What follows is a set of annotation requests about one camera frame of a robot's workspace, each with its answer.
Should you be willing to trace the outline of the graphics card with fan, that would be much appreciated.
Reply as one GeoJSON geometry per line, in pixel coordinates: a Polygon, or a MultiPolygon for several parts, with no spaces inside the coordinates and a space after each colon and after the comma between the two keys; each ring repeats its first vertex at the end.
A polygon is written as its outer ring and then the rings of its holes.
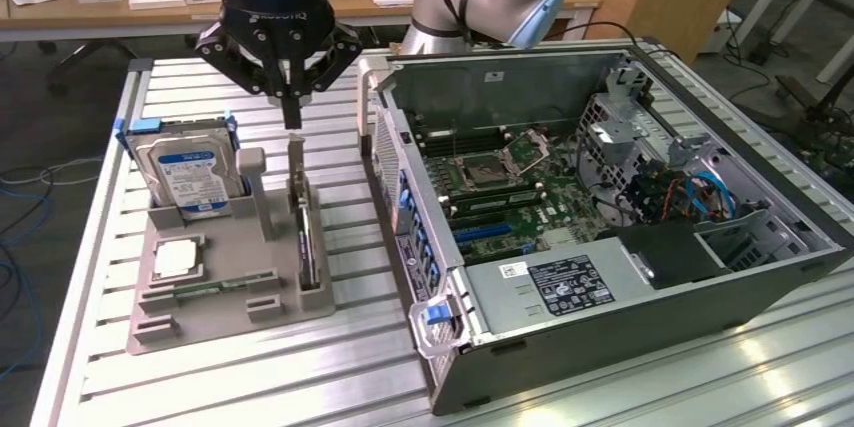
{"type": "Polygon", "coordinates": [[[298,298],[304,309],[326,302],[328,264],[319,215],[319,196],[306,173],[306,139],[288,135],[288,210],[294,219],[296,241],[298,298]]]}

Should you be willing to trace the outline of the hard disk with blue rails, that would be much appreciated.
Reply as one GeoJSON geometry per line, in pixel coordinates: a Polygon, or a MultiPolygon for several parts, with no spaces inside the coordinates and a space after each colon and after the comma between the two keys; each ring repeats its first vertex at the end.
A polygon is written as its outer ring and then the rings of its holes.
{"type": "Polygon", "coordinates": [[[153,205],[175,207],[187,221],[230,214],[230,201],[247,193],[236,127],[230,114],[184,121],[156,117],[133,120],[116,133],[153,205]]]}

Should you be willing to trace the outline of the metal socket cover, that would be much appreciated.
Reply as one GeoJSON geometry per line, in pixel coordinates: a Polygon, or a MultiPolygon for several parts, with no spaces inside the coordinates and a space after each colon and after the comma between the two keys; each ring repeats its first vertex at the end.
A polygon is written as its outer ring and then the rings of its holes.
{"type": "Polygon", "coordinates": [[[536,130],[528,129],[507,144],[502,152],[508,170],[522,175],[550,156],[548,141],[536,130]]]}

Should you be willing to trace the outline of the installed green RAM stick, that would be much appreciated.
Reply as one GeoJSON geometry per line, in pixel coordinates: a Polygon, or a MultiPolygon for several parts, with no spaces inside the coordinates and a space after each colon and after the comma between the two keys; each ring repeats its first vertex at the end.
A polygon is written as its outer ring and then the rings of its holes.
{"type": "Polygon", "coordinates": [[[460,202],[455,205],[456,216],[479,215],[480,213],[498,212],[522,207],[536,206],[542,203],[542,195],[534,192],[531,195],[515,195],[510,197],[494,197],[474,199],[471,202],[460,202]]]}

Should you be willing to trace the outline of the silver CPU chip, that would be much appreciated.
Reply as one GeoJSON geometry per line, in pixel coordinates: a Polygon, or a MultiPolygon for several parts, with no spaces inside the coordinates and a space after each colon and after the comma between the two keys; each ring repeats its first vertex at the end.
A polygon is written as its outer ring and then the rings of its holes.
{"type": "Polygon", "coordinates": [[[168,241],[157,246],[153,274],[159,278],[185,275],[196,266],[197,244],[193,240],[168,241]]]}

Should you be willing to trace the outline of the green motherboard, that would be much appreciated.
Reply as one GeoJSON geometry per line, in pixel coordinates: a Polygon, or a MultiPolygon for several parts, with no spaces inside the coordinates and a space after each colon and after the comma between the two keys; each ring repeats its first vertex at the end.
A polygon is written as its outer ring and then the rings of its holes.
{"type": "Polygon", "coordinates": [[[630,226],[634,220],[634,214],[615,198],[614,188],[602,184],[591,187],[584,185],[576,169],[578,150],[571,135],[556,135],[546,126],[528,124],[514,129],[502,126],[470,131],[459,133],[458,136],[502,134],[503,148],[492,152],[498,152],[503,157],[502,150],[507,144],[528,129],[536,130],[546,137],[550,156],[522,175],[510,171],[515,179],[511,186],[478,192],[460,192],[455,189],[454,175],[450,173],[450,160],[454,157],[428,158],[423,155],[423,141],[427,138],[451,136],[452,131],[426,132],[419,135],[422,159],[451,234],[466,227],[496,223],[508,223],[512,227],[512,232],[507,235],[467,243],[455,242],[468,265],[526,255],[522,254],[522,247],[530,242],[535,243],[531,253],[546,251],[540,234],[547,229],[568,227],[591,242],[603,238],[612,228],[630,226]],[[454,213],[455,205],[460,202],[519,194],[531,195],[534,192],[542,195],[542,203],[536,206],[479,215],[456,216],[454,213]]]}

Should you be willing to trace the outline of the blue expansion slot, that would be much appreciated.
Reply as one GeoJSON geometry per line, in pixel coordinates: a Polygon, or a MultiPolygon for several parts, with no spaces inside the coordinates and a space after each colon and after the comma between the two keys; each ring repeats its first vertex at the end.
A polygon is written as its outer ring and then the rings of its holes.
{"type": "Polygon", "coordinates": [[[512,227],[508,223],[496,223],[482,225],[476,227],[466,227],[452,232],[454,240],[456,243],[467,243],[482,239],[507,235],[512,232],[512,227]]]}

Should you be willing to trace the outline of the loose green RAM stick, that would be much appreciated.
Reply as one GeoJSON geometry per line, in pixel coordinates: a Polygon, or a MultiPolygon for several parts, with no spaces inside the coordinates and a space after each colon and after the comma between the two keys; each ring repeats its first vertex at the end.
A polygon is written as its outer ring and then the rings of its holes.
{"type": "Polygon", "coordinates": [[[176,299],[188,299],[201,296],[218,295],[244,289],[247,287],[247,283],[247,280],[236,279],[184,285],[176,287],[172,290],[172,295],[176,299]]]}

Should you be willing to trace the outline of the silver chipset heatsink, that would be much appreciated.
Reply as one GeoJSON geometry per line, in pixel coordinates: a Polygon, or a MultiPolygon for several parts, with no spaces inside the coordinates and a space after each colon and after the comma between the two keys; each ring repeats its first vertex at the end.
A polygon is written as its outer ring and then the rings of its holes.
{"type": "Polygon", "coordinates": [[[568,227],[547,229],[540,234],[542,244],[546,250],[552,250],[588,242],[583,234],[576,233],[568,227]]]}

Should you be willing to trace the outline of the grey parts rack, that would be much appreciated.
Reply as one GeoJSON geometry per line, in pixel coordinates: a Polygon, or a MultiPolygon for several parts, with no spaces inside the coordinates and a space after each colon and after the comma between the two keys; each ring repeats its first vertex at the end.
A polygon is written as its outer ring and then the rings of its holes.
{"type": "Polygon", "coordinates": [[[328,295],[314,309],[298,298],[296,241],[287,186],[267,189],[264,152],[238,152],[238,170],[251,193],[230,201],[226,216],[187,221],[173,207],[148,210],[125,350],[141,355],[227,336],[304,322],[335,311],[331,272],[328,295]],[[189,239],[197,244],[196,266],[188,274],[153,274],[157,246],[189,239]],[[184,285],[244,279],[244,289],[176,299],[184,285]]]}

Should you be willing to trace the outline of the grey power supply unit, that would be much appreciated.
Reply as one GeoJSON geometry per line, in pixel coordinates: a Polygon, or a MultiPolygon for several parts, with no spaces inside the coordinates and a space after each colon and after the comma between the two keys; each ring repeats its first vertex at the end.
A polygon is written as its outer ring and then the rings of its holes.
{"type": "Polygon", "coordinates": [[[466,275],[494,335],[572,320],[654,293],[615,237],[468,266],[466,275]]]}

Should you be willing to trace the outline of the black plastic shroud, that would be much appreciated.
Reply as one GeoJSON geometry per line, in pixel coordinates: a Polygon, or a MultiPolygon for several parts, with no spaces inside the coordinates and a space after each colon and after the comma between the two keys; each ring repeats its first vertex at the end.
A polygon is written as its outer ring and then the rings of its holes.
{"type": "Polygon", "coordinates": [[[697,237],[690,221],[636,224],[612,229],[623,246],[651,270],[651,285],[659,290],[730,273],[697,237]]]}

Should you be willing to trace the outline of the open dark PC case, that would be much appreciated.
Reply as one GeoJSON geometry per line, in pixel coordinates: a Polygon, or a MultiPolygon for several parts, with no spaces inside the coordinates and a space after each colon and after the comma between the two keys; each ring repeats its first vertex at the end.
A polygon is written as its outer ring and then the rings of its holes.
{"type": "Polygon", "coordinates": [[[406,324],[430,407],[447,415],[746,324],[786,294],[854,258],[854,221],[831,213],[822,182],[798,183],[769,135],[673,56],[630,42],[576,42],[463,54],[360,58],[359,133],[406,324]],[[630,226],[734,220],[769,209],[834,251],[657,290],[612,308],[507,334],[487,332],[466,268],[436,200],[419,135],[539,124],[571,135],[612,69],[636,62],[654,78],[653,108],[679,134],[707,133],[695,172],[657,169],[616,190],[630,226]],[[447,303],[451,322],[426,324],[447,303]]]}

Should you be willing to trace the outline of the black floor equipment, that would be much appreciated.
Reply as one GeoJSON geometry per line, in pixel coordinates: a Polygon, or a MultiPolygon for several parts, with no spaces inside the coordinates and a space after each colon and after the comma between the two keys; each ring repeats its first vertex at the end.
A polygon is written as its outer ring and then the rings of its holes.
{"type": "Polygon", "coordinates": [[[813,141],[825,134],[854,137],[854,114],[837,107],[837,101],[847,85],[854,81],[854,65],[847,68],[821,99],[806,89],[799,80],[789,75],[775,77],[775,94],[791,97],[795,108],[782,117],[779,130],[798,140],[813,141]]]}

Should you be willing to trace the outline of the grey disk bay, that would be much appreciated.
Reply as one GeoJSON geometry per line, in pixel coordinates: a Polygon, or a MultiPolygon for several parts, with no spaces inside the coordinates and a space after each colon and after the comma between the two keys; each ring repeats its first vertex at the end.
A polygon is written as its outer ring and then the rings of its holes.
{"type": "Polygon", "coordinates": [[[695,237],[721,268],[738,272],[775,262],[795,262],[835,250],[813,230],[802,231],[769,209],[694,225],[695,237]]]}

